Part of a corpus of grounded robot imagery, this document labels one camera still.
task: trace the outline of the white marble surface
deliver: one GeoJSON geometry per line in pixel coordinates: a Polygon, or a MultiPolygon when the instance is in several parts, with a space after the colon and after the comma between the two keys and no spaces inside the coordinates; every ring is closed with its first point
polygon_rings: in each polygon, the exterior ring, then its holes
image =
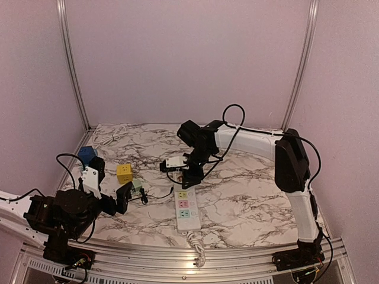
{"type": "MultiPolygon", "coordinates": [[[[101,124],[88,145],[106,162],[104,193],[115,197],[118,164],[130,163],[134,177],[143,181],[149,195],[164,196],[171,183],[159,171],[159,163],[172,156],[190,153],[177,136],[178,125],[101,124]],[[94,143],[113,134],[121,125],[128,135],[106,147],[94,143]]],[[[73,170],[79,177],[79,165],[73,170]]],[[[65,188],[71,188],[68,180],[65,188]]],[[[297,228],[286,196],[275,186],[274,163],[256,155],[231,150],[225,160],[196,186],[202,229],[207,248],[266,246],[297,241],[297,228]]],[[[174,195],[149,198],[143,205],[131,201],[126,214],[101,214],[94,238],[150,246],[188,247],[176,231],[174,195]]]]}

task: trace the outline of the yellow cube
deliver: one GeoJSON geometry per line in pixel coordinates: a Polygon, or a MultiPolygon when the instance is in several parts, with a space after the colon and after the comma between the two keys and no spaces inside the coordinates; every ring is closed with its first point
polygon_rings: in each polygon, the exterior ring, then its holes
{"type": "Polygon", "coordinates": [[[133,181],[133,172],[131,171],[131,164],[119,164],[117,166],[117,179],[119,184],[133,181]]]}

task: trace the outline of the white cable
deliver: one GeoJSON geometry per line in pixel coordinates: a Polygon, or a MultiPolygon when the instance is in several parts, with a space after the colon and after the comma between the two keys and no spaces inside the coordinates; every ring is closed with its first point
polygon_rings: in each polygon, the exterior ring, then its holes
{"type": "Polygon", "coordinates": [[[96,146],[105,147],[111,144],[113,141],[118,141],[124,136],[128,135],[129,132],[127,131],[125,126],[120,126],[113,134],[103,137],[100,141],[98,141],[98,136],[94,136],[92,138],[92,142],[96,146]]]}
{"type": "Polygon", "coordinates": [[[203,244],[201,243],[200,240],[197,240],[195,238],[195,234],[192,231],[187,232],[187,242],[199,254],[199,257],[197,257],[195,259],[196,260],[196,266],[197,267],[203,267],[205,264],[205,248],[203,247],[203,244]]]}

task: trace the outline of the wall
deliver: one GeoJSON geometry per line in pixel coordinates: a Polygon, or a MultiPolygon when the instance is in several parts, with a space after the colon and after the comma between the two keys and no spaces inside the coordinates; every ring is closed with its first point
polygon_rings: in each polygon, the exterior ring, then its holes
{"type": "MultiPolygon", "coordinates": [[[[237,102],[280,128],[310,1],[67,1],[91,124],[208,123],[237,102]]],[[[240,121],[240,114],[232,116],[240,121]]]]}
{"type": "MultiPolygon", "coordinates": [[[[56,1],[0,1],[0,191],[54,194],[55,156],[83,135],[60,38],[56,1]]],[[[0,231],[0,283],[21,240],[0,231]]]]}
{"type": "Polygon", "coordinates": [[[378,1],[320,1],[314,46],[290,125],[320,150],[323,167],[313,188],[362,284],[377,283],[379,277],[378,19],[378,1]]]}

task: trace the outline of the white power strip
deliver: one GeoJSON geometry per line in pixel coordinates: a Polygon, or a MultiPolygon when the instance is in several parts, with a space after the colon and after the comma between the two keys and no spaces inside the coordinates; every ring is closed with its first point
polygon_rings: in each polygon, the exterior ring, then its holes
{"type": "MultiPolygon", "coordinates": [[[[181,173],[174,173],[174,180],[181,180],[181,173]]],[[[201,223],[196,202],[195,187],[182,189],[174,183],[176,225],[179,233],[200,231],[201,223]]]]}

